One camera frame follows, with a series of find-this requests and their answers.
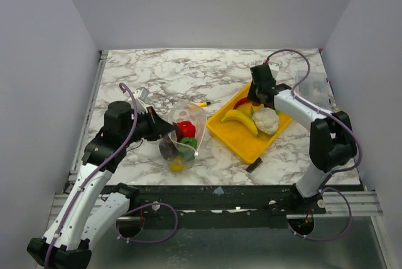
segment gray wall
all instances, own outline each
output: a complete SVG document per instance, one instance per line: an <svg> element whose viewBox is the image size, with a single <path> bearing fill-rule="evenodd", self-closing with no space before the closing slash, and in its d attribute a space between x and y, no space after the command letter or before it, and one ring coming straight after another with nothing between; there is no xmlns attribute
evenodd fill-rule
<svg viewBox="0 0 402 269"><path fill-rule="evenodd" d="M323 47L350 0L73 0L101 49Z"/></svg>
<svg viewBox="0 0 402 269"><path fill-rule="evenodd" d="M0 0L0 268L33 268L99 54L72 0Z"/></svg>
<svg viewBox="0 0 402 269"><path fill-rule="evenodd" d="M402 0L352 0L323 51L335 98L364 151L402 265Z"/></svg>

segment white marble table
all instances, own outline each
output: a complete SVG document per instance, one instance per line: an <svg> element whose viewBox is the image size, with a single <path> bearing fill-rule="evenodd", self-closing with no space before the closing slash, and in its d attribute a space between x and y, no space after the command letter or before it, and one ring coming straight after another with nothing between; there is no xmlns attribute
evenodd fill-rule
<svg viewBox="0 0 402 269"><path fill-rule="evenodd" d="M312 71L324 72L318 50L301 50ZM88 140L103 124L107 105L126 100L118 87L124 82L133 90L144 86L151 92L147 103L162 117L179 98L189 101L221 100L205 107L208 117L220 109L251 80L249 69L261 64L272 50L114 50L110 51L90 122ZM282 53L271 59L279 68L278 83L295 83L298 70L306 64L298 56ZM292 121L263 153L263 164L247 173L243 164L206 130L197 163L180 173L172 173L161 159L157 143L145 141L128 152L109 185L290 185L308 167L308 132ZM356 170L335 175L329 184L359 184Z"/></svg>

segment banana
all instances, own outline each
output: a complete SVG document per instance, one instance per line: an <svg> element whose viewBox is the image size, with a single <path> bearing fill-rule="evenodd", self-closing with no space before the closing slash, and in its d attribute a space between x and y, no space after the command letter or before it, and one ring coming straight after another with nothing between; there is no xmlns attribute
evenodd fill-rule
<svg viewBox="0 0 402 269"><path fill-rule="evenodd" d="M254 136L258 136L258 129L256 127L256 124L249 116L244 114L242 111L229 110L226 112L225 116L220 121L222 123L225 123L226 121L230 121L230 120L236 120L236 121L241 122L242 124L244 124L247 127L247 129L250 130L250 132Z"/></svg>

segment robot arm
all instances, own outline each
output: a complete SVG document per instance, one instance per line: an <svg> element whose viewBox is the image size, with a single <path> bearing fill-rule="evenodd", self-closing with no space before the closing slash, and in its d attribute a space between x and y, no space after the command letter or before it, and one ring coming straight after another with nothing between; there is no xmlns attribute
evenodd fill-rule
<svg viewBox="0 0 402 269"><path fill-rule="evenodd" d="M287 113L310 132L312 163L295 188L300 200L313 197L333 169L356 156L353 137L328 117L337 118L351 129L349 116L342 111L332 113L319 108L300 96L297 100L288 85L276 85L267 63L251 68L251 75L253 82L247 96L249 100Z"/></svg>
<svg viewBox="0 0 402 269"><path fill-rule="evenodd" d="M83 164L77 181L55 222L42 238L34 238L28 245L28 252L39 265L45 264L46 252L53 241L49 268L87 268L91 248L116 220L130 209L139 206L138 190L125 184L118 184L106 202L90 216L90 212L106 183L110 180L121 160L126 156L129 144L146 139L154 141L175 130L175 127L161 119L155 110L141 101L141 91L136 91L138 113L137 125L132 137L103 169L92 173L126 141L133 126L133 109L128 102L116 101L109 104L104 115L104 126L88 143L82 158ZM58 228L68 213L61 231Z"/></svg>

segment clear plastic cup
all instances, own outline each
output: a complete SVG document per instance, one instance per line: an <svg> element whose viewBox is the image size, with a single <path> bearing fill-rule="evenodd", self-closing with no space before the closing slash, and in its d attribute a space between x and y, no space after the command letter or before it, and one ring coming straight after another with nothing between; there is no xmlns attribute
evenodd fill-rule
<svg viewBox="0 0 402 269"><path fill-rule="evenodd" d="M195 126L196 148L178 142L176 131L167 134L159 142L159 150L168 169L172 172L181 172L191 167L198 157L207 125L207 115L204 109L196 104L180 99L168 113L167 120L169 123L190 121Z"/></svg>

